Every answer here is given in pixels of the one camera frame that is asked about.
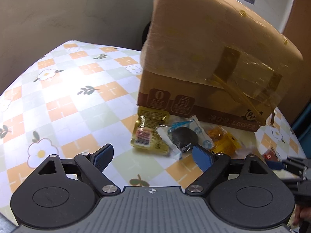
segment table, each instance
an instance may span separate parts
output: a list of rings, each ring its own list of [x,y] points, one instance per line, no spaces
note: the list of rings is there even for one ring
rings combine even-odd
[[[184,189],[202,174],[191,155],[175,161],[130,146],[142,73],[139,59],[139,51],[70,40],[30,66],[0,96],[2,214],[16,223],[10,197],[50,154],[73,158],[111,143],[114,159],[104,174],[121,189],[137,180],[142,186]],[[305,157],[278,108],[275,114],[274,127],[256,133],[226,129],[260,153],[272,146],[282,158]],[[285,171],[278,175],[291,176]]]

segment brown box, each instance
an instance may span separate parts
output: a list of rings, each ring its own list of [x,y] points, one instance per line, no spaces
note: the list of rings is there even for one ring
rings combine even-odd
[[[138,104],[256,131],[299,80],[302,60],[236,0],[154,0]]]

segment metal bolt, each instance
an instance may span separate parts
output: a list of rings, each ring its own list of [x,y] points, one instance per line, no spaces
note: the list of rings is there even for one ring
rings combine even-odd
[[[200,193],[203,191],[203,187],[201,187],[199,185],[191,185],[190,187],[188,187],[188,190],[191,193]]]
[[[118,188],[114,185],[106,185],[103,187],[103,191],[105,193],[114,193],[118,190]]]

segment black round cookie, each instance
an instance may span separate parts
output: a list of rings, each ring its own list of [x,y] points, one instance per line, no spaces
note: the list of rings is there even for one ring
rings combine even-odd
[[[179,127],[172,131],[172,142],[178,149],[182,149],[188,144],[191,144],[189,149],[185,149],[185,152],[187,152],[192,150],[192,147],[199,143],[199,137],[193,130],[187,127]]]

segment finger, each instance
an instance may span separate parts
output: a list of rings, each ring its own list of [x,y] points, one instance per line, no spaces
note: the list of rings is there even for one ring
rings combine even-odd
[[[295,209],[295,218],[293,221],[293,225],[297,225],[300,221],[300,211],[301,211],[301,206],[296,205],[296,209]]]
[[[303,208],[299,216],[300,218],[311,220],[311,207]]]

